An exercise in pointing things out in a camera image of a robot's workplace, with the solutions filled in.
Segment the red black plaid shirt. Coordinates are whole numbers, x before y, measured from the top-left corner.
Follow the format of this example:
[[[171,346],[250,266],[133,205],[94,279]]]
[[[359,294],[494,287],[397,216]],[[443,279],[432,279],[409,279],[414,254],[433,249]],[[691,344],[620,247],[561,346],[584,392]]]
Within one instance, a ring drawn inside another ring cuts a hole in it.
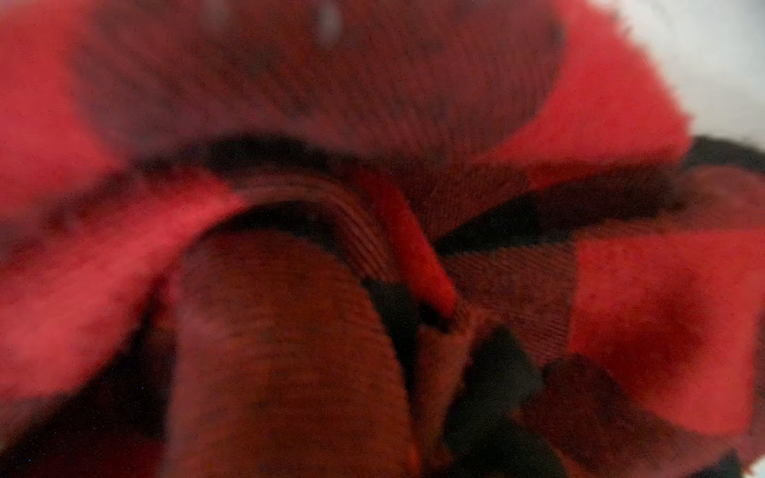
[[[5,477],[741,477],[764,155],[588,1],[5,1]]]

